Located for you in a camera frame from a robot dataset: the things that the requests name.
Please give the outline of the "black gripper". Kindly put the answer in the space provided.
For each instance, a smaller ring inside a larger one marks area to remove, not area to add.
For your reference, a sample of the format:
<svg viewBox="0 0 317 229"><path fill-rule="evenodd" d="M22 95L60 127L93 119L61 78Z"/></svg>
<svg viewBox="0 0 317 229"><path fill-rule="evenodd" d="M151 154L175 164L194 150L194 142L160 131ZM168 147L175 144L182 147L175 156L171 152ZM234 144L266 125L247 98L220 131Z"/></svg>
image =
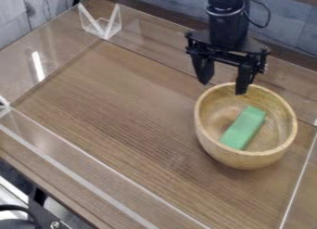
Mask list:
<svg viewBox="0 0 317 229"><path fill-rule="evenodd" d="M247 37L247 8L207 8L208 28L186 32L186 53L198 81L206 85L214 75L214 63L220 62L238 68L235 95L243 95L251 83L253 74L265 72L270 49Z"/></svg>

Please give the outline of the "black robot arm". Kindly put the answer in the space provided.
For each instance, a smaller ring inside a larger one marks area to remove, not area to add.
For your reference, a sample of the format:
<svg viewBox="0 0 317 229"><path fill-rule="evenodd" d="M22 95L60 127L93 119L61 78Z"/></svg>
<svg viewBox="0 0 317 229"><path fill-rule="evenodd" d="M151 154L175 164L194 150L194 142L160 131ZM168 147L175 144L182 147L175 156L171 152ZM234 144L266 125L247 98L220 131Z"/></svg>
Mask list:
<svg viewBox="0 0 317 229"><path fill-rule="evenodd" d="M258 73L265 72L266 57L270 48L247 36L249 24L265 28L270 22L257 24L250 19L250 2L258 3L269 12L269 7L259 0L208 0L206 13L208 28L203 31L186 32L186 53L191 56L196 79L207 84L214 75L214 63L220 62L238 68L235 95L245 95L247 86Z"/></svg>

